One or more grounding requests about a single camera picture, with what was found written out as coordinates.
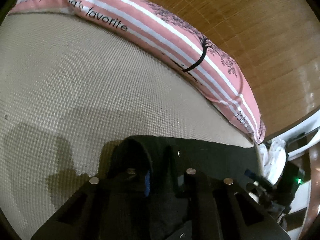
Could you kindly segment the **black denim pants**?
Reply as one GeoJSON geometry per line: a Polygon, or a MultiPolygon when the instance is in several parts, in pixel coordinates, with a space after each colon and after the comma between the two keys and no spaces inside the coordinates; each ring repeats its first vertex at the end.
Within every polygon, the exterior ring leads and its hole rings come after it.
{"type": "Polygon", "coordinates": [[[130,136],[116,146],[109,171],[128,176],[133,169],[150,176],[150,193],[167,188],[180,194],[189,168],[218,180],[235,179],[242,187],[249,182],[246,170],[259,173],[254,147],[149,135],[130,136]]]}

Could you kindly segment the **white crumpled plastic bag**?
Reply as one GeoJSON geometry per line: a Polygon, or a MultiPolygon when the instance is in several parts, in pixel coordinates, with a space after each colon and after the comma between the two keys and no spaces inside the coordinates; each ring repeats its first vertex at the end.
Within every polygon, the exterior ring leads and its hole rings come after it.
{"type": "Polygon", "coordinates": [[[260,144],[257,146],[261,175],[271,185],[276,185],[287,162],[285,145],[286,142],[284,140],[280,138],[274,138],[272,139],[269,148],[267,148],[265,144],[260,144]]]}

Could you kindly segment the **beige woven mattress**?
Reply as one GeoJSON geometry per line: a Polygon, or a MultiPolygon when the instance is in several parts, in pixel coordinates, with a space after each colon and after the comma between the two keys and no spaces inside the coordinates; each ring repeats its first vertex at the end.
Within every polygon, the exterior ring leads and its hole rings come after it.
{"type": "Polygon", "coordinates": [[[250,148],[188,81],[138,46],[76,16],[1,24],[1,210],[30,239],[131,135],[250,148]]]}

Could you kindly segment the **pink striped pillow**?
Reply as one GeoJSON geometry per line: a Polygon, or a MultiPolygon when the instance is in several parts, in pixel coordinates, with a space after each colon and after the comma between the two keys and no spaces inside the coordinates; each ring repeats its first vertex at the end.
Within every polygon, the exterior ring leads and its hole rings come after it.
{"type": "Polygon", "coordinates": [[[258,104],[236,61],[160,5],[146,0],[17,0],[11,12],[77,15],[115,32],[180,72],[255,143],[264,140],[258,104]]]}

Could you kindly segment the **wooden headboard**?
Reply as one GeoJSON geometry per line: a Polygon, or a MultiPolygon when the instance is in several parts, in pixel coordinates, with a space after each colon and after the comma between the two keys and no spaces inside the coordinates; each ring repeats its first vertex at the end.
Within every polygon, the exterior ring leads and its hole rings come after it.
{"type": "Polygon", "coordinates": [[[319,109],[319,20],[305,0],[148,0],[200,30],[241,67],[267,136],[319,109]]]}

